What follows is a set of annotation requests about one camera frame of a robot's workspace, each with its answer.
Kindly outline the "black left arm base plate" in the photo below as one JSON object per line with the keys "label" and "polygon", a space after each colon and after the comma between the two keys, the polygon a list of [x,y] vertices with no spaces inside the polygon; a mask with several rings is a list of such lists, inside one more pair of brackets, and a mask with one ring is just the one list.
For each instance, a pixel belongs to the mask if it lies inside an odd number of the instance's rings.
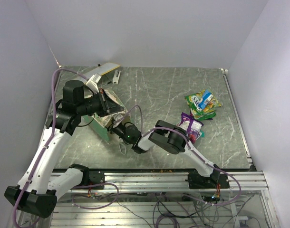
{"label": "black left arm base plate", "polygon": [[102,190],[106,182],[105,174],[102,171],[80,165],[69,167],[60,177],[64,177],[61,183],[68,185],[69,190]]}

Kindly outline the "purple white snack packet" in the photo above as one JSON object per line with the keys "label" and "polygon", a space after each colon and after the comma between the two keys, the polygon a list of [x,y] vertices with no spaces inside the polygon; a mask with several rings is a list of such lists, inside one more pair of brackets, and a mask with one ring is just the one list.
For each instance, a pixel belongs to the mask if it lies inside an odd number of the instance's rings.
{"label": "purple white snack packet", "polygon": [[191,143],[195,144],[200,138],[200,131],[204,124],[201,121],[194,119],[192,116],[182,112],[181,120],[177,126],[184,129]]}

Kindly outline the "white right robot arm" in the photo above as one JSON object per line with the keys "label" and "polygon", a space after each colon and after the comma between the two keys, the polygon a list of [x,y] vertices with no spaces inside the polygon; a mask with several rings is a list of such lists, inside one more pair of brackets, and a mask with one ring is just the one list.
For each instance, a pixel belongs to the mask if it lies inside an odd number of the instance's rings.
{"label": "white right robot arm", "polygon": [[113,121],[107,128],[110,133],[117,135],[124,143],[131,145],[132,150],[142,154],[154,146],[164,149],[174,155],[181,155],[193,163],[193,168],[202,177],[203,184],[213,188],[219,183],[220,168],[205,158],[191,143],[186,130],[159,120],[155,127],[145,134],[130,123]]}

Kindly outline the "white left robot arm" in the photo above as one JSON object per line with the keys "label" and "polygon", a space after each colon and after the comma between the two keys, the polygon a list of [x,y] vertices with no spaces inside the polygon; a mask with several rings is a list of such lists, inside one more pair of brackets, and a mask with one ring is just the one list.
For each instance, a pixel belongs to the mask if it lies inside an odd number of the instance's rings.
{"label": "white left robot arm", "polygon": [[47,218],[67,191],[89,185],[89,168],[78,164],[72,164],[65,173],[49,180],[62,148],[81,123],[82,116],[105,117],[124,111],[102,88],[86,98],[86,88],[89,85],[79,80],[69,80],[63,86],[62,99],[53,105],[35,157],[18,184],[8,186],[4,193],[16,209]]}

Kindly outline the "blue white snack packet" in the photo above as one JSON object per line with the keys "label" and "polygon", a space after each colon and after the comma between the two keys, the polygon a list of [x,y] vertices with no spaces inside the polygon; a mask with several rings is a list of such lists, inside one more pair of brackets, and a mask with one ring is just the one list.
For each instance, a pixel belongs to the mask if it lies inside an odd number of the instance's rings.
{"label": "blue white snack packet", "polygon": [[199,107],[201,109],[204,109],[208,105],[208,103],[212,100],[212,98],[213,94],[209,90],[205,90],[199,102]]}

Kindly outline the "yellow green snack packet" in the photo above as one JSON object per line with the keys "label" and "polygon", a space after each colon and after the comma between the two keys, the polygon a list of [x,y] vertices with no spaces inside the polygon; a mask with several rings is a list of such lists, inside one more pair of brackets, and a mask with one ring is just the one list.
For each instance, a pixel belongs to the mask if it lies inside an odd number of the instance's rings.
{"label": "yellow green snack packet", "polygon": [[[204,91],[205,90],[201,91],[200,99],[202,98]],[[221,104],[219,103],[217,97],[213,94],[212,100],[208,103],[208,105],[204,109],[201,109],[201,110],[203,112],[208,112],[209,110],[213,110],[213,109],[220,107],[220,106],[221,106]]]}

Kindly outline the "green printed paper bag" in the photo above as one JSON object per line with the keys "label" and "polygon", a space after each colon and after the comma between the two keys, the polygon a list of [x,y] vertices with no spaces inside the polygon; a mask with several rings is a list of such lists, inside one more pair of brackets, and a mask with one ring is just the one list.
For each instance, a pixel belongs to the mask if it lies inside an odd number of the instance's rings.
{"label": "green printed paper bag", "polygon": [[124,110],[118,111],[115,114],[111,114],[105,117],[99,117],[95,115],[93,122],[89,125],[89,127],[95,131],[105,142],[117,144],[119,151],[122,155],[126,155],[126,148],[124,146],[124,141],[120,139],[116,134],[108,132],[106,127],[109,127],[112,123],[112,118],[118,120],[128,112],[125,105],[119,99],[119,97],[115,94],[115,92],[111,89],[105,90],[106,94],[114,101],[116,104],[120,105]]}

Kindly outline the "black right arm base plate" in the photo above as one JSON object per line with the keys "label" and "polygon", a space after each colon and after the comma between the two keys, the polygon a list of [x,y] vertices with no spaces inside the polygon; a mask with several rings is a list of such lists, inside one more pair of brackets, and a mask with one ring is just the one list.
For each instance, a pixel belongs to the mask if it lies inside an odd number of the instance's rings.
{"label": "black right arm base plate", "polygon": [[213,172],[210,177],[201,176],[196,170],[189,172],[185,181],[189,189],[228,189],[230,187],[228,176],[219,172]]}

